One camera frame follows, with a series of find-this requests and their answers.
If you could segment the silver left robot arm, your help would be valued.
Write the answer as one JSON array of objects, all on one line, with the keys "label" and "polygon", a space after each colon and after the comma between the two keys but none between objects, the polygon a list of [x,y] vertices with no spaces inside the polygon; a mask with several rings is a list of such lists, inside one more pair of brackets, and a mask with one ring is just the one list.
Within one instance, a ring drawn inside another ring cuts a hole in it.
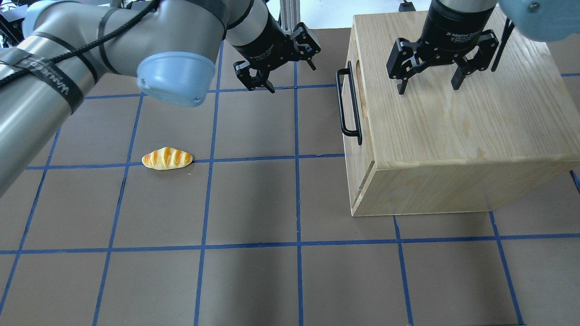
[{"label": "silver left robot arm", "polygon": [[106,73],[136,78],[148,96],[201,105],[223,40],[249,90],[273,92],[271,71],[311,62],[321,46],[304,23],[288,34],[264,0],[152,0],[140,12],[74,0],[41,0],[24,39],[1,50],[1,193],[20,176]]}]

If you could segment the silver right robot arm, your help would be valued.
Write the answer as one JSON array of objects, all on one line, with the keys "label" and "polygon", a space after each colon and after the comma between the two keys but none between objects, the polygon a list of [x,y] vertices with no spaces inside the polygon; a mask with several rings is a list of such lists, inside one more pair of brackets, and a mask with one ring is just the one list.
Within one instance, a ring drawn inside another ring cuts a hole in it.
[{"label": "silver right robot arm", "polygon": [[579,32],[577,0],[433,0],[421,36],[394,41],[386,62],[388,77],[404,94],[411,77],[429,67],[456,64],[451,80],[458,90],[473,72],[494,72],[515,29],[524,37],[551,43]]}]

